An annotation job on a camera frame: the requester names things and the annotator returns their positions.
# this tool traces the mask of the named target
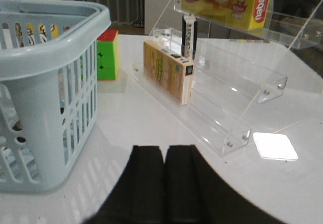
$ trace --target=rubik's cube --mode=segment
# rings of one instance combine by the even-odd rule
[[[120,45],[117,30],[106,30],[96,41],[97,79],[115,80],[120,68]]]

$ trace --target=table surface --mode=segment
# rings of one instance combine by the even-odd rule
[[[1,224],[80,223],[112,190],[133,145],[159,146],[165,156],[169,145],[180,144],[195,144],[232,188],[276,218],[287,223],[323,220],[321,77],[275,43],[215,40],[218,47],[255,62],[262,59],[266,67],[288,75],[284,95],[251,107],[245,121],[253,132],[279,129],[289,137],[298,159],[263,159],[252,142],[221,156],[132,77],[132,66],[142,62],[148,37],[119,37],[119,79],[98,82],[96,124],[68,179],[37,195],[0,193]]]

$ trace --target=light blue plastic basket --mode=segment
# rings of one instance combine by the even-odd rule
[[[95,3],[0,0],[0,191],[68,176],[96,119],[96,39],[110,24]]]

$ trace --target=beige box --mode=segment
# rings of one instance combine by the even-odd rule
[[[144,73],[180,104],[191,99],[194,62],[156,41],[144,42]]]

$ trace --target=nabati wafer box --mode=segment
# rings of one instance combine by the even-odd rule
[[[269,0],[182,0],[182,9],[244,30],[264,26]]]

